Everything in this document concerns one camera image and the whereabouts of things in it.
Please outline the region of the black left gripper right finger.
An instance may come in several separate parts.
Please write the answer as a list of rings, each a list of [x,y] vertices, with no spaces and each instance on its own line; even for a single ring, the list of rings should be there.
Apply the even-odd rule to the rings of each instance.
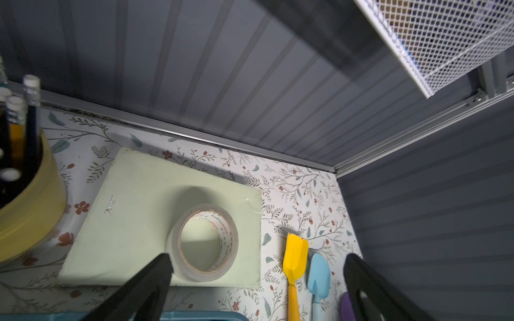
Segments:
[[[343,276],[355,320],[433,320],[356,254],[346,257]]]

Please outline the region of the teal plastic storage tray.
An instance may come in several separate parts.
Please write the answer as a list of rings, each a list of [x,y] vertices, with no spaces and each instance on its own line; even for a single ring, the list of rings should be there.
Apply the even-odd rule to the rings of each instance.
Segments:
[[[82,320],[87,312],[59,312],[59,313],[34,313],[34,314],[1,314],[1,320]],[[185,321],[185,320],[223,320],[223,321],[248,321],[237,312],[214,311],[164,311],[160,320]]]

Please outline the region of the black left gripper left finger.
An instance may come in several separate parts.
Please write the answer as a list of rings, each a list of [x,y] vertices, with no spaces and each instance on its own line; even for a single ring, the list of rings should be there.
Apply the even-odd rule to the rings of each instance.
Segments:
[[[159,320],[172,273],[169,254],[159,254],[83,320]]]

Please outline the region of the yellow toy shovel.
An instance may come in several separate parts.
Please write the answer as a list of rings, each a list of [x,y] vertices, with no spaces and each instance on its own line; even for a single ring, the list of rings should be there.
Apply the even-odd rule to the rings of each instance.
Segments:
[[[301,279],[307,268],[309,243],[295,234],[288,234],[286,238],[285,256],[282,269],[288,280],[288,320],[300,321],[298,305],[298,290],[296,281]]]

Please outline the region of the purple shovel pink handle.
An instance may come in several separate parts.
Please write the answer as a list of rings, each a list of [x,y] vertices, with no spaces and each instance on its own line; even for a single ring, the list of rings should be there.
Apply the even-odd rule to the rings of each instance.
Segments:
[[[356,321],[348,292],[344,292],[339,300],[339,319],[340,321]]]

